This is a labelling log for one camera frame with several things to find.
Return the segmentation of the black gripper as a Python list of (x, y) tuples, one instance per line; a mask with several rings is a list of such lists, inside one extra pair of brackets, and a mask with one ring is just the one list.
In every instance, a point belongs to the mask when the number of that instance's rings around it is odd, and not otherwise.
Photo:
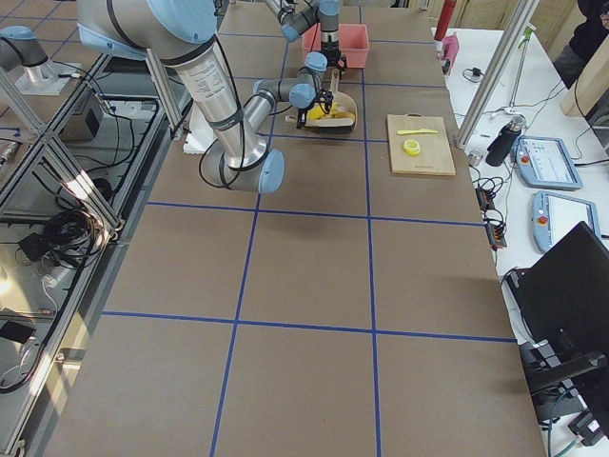
[(341, 76), (346, 72), (346, 56), (342, 54), (338, 42), (321, 42), (321, 53), (327, 60), (329, 69), (336, 69)]
[(308, 128), (312, 128), (312, 127), (319, 127), (321, 125), (321, 122), (324, 120), (328, 120), (328, 119), (322, 119), (322, 120), (307, 120), (306, 119), (306, 115), (308, 113), (308, 111), (315, 105), (315, 104), (325, 104), (328, 107), (331, 106), (331, 104), (334, 102), (334, 94), (331, 90), (327, 90), (327, 89), (320, 89), (317, 93), (317, 95), (315, 96), (315, 98), (311, 101), (311, 103), (304, 109), (298, 109), (298, 114), (296, 117), (296, 128), (297, 129), (303, 129), (305, 127)]

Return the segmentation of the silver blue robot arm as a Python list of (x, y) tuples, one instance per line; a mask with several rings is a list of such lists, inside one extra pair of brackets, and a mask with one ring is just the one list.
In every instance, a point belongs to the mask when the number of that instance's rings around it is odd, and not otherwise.
[(294, 42), (310, 29), (320, 38), (321, 53), (340, 75), (347, 70), (347, 59), (340, 49), (340, 4), (334, 0), (304, 1), (297, 10), (295, 1), (265, 0), (288, 42)]
[(217, 37), (225, 1), (80, 1), (83, 44), (117, 57), (143, 60), (155, 52), (175, 70), (216, 139), (199, 163), (201, 178), (216, 189), (276, 191), (284, 177), (283, 153), (269, 146), (258, 128), (280, 102), (299, 111), (299, 124), (333, 95), (322, 80), (327, 59), (311, 52), (293, 78), (257, 82), (241, 104), (226, 54)]

